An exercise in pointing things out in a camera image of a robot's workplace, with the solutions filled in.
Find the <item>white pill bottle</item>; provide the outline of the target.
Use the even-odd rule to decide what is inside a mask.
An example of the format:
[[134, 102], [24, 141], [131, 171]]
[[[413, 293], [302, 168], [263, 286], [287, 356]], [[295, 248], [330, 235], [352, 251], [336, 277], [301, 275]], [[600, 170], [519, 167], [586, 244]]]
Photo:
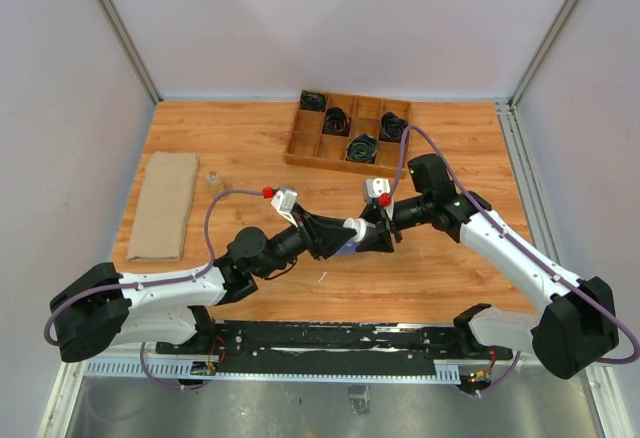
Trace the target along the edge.
[[352, 246], [362, 243], [376, 230], [376, 225], [365, 220], [364, 218], [347, 218], [343, 222], [343, 227], [351, 229], [355, 232], [355, 234], [348, 241], [348, 244]]

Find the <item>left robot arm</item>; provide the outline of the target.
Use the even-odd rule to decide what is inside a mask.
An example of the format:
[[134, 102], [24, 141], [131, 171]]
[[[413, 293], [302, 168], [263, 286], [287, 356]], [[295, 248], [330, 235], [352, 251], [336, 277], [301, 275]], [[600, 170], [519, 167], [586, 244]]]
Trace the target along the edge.
[[224, 255], [190, 270], [166, 273], [120, 273], [111, 262], [99, 263], [49, 303], [45, 341], [61, 359], [74, 363], [93, 358], [124, 343], [153, 341], [153, 327], [141, 319], [154, 313], [236, 303], [254, 293], [258, 279], [273, 280], [293, 269], [303, 253], [328, 259], [365, 234], [361, 218], [337, 219], [295, 207], [293, 222], [267, 237], [246, 227], [228, 244]]

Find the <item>blue weekly pill organizer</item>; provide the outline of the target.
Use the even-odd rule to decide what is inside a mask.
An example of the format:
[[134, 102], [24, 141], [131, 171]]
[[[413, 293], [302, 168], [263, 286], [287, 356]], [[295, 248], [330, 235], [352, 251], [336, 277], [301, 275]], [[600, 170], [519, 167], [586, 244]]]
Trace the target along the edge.
[[349, 241], [347, 243], [345, 243], [337, 252], [336, 254], [338, 256], [341, 255], [350, 255], [356, 252], [357, 249], [357, 243], [353, 242], [353, 241]]

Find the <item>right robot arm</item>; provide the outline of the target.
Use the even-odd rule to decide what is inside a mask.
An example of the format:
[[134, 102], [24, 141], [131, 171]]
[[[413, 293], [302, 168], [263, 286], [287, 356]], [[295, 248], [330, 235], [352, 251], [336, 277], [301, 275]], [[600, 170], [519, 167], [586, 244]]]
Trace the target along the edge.
[[619, 344], [613, 293], [602, 279], [583, 279], [544, 256], [513, 231], [477, 194], [463, 194], [436, 154], [408, 163], [416, 197], [393, 202], [385, 179], [364, 186], [367, 205], [345, 226], [355, 251], [390, 252], [401, 231], [429, 224], [475, 251], [533, 305], [532, 314], [486, 303], [454, 320], [453, 345], [466, 358], [489, 346], [534, 355], [553, 375], [568, 379]]

